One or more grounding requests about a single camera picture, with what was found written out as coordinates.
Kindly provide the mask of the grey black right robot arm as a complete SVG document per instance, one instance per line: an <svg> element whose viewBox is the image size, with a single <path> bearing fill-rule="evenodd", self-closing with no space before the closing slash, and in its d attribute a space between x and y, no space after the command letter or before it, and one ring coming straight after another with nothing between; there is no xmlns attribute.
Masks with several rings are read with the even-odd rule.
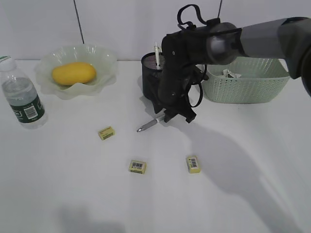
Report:
<svg viewBox="0 0 311 233"><path fill-rule="evenodd" d="M285 60L289 75L301 78L311 90L311 20L292 17L243 28L228 22L189 27L166 35L162 40L164 66L157 84L150 86L154 112L164 111L165 121L182 115L194 120L188 92L201 83L197 65L227 65L237 57Z"/></svg>

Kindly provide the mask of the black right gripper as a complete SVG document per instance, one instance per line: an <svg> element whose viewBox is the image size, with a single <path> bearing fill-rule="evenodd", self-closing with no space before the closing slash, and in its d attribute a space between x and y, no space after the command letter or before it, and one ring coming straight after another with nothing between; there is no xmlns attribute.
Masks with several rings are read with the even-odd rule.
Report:
<svg viewBox="0 0 311 233"><path fill-rule="evenodd" d="M157 114L164 111L164 122L168 123L176 115L182 115L191 123L196 113L189 101L189 90L194 77L194 66L174 69L164 65L161 73L152 80L152 105Z"/></svg>

